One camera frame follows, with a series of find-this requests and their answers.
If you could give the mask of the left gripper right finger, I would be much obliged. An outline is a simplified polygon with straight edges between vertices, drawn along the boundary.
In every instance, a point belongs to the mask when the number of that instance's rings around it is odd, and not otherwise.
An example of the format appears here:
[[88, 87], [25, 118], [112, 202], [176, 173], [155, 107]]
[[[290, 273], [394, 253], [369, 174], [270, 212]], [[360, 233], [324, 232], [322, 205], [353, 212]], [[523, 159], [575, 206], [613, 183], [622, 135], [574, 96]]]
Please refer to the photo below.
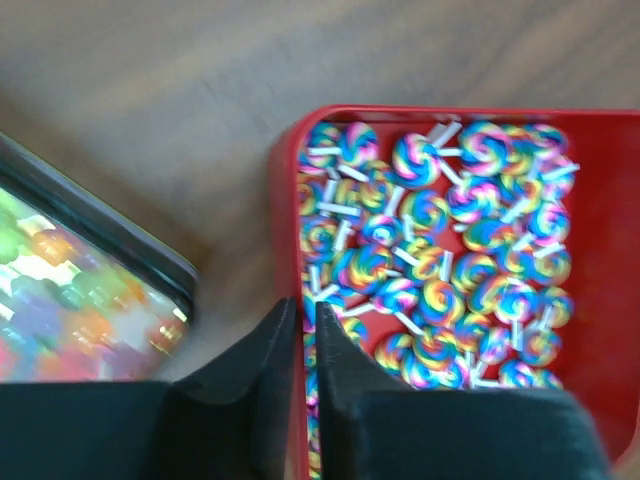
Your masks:
[[610, 479], [590, 415], [553, 389], [413, 390], [316, 307], [326, 479]]

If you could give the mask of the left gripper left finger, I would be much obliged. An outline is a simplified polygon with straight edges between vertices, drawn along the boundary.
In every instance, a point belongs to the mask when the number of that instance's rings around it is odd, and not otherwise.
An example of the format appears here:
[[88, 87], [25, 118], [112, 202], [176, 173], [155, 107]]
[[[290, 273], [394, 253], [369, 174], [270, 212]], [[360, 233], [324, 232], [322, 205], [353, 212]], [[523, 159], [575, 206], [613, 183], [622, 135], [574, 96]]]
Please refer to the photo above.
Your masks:
[[154, 437], [157, 479], [281, 479], [285, 473], [296, 304], [174, 383]]

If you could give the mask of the red tray of lollipops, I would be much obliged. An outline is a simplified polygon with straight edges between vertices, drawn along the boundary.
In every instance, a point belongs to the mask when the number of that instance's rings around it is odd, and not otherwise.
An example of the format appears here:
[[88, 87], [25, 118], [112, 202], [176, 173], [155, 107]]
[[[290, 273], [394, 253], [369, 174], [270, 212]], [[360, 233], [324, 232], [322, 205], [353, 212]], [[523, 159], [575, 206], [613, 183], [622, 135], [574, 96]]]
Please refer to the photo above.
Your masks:
[[315, 307], [405, 386], [563, 387], [639, 445], [639, 114], [318, 109], [269, 157], [277, 292], [301, 309], [292, 474], [320, 479]]

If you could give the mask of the gold tin of gummies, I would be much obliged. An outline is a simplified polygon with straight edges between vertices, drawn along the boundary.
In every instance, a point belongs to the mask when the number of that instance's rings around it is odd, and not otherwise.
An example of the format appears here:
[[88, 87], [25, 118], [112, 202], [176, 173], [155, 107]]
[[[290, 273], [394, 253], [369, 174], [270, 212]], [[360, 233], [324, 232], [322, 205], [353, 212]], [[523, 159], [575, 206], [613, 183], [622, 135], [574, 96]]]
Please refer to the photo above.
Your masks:
[[1, 140], [1, 379], [150, 377], [194, 322], [184, 257]]

